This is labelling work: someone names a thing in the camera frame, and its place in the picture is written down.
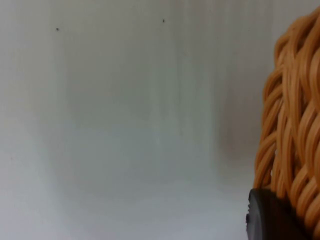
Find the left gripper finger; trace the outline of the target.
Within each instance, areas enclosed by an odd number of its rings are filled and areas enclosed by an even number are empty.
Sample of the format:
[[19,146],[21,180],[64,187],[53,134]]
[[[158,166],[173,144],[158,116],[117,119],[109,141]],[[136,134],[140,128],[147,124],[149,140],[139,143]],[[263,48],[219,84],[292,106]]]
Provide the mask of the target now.
[[248,240],[309,240],[293,208],[269,189],[253,188],[246,214]]

